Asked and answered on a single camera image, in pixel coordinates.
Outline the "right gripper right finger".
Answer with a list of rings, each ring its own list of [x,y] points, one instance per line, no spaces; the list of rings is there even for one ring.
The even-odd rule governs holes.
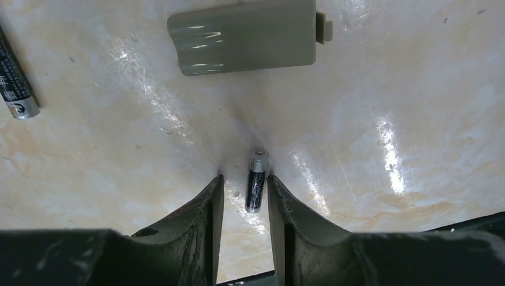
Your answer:
[[[423,232],[351,232],[268,178],[277,285],[503,285],[504,213]]]

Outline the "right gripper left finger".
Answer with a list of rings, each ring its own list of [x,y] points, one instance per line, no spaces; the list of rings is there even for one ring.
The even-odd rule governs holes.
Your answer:
[[[2,285],[215,285],[224,178],[132,235],[112,229],[1,232]]]

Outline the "battery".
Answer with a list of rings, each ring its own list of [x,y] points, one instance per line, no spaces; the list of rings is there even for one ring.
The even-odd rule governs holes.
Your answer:
[[[40,113],[30,83],[2,29],[1,96],[15,119],[26,120]]]
[[[268,161],[269,152],[265,148],[260,147],[251,150],[245,197],[245,210],[248,213],[258,213],[261,209]]]

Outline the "grey battery compartment cover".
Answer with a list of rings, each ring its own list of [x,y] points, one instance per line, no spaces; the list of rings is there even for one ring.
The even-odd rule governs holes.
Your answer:
[[[260,1],[171,15],[167,30],[185,76],[312,65],[333,22],[315,1]]]

